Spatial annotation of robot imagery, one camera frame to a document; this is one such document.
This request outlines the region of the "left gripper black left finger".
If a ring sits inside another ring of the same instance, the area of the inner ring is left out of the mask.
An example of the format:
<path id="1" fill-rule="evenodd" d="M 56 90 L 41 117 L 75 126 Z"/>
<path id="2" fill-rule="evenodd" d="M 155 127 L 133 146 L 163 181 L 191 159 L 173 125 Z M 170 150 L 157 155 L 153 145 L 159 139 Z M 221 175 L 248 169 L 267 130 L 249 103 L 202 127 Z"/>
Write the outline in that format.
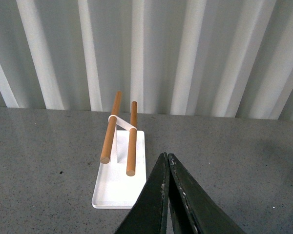
<path id="1" fill-rule="evenodd" d="M 117 234 L 165 234 L 167 230 L 169 164 L 161 153 L 136 203 L 120 224 Z"/>

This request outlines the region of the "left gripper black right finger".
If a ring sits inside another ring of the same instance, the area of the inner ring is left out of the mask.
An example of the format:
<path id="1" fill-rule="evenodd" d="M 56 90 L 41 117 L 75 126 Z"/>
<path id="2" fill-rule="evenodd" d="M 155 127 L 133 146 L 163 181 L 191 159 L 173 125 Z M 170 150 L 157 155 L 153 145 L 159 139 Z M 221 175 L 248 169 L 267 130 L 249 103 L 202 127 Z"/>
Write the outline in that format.
<path id="1" fill-rule="evenodd" d="M 169 206 L 175 234 L 243 234 L 174 154 L 168 155 Z"/>

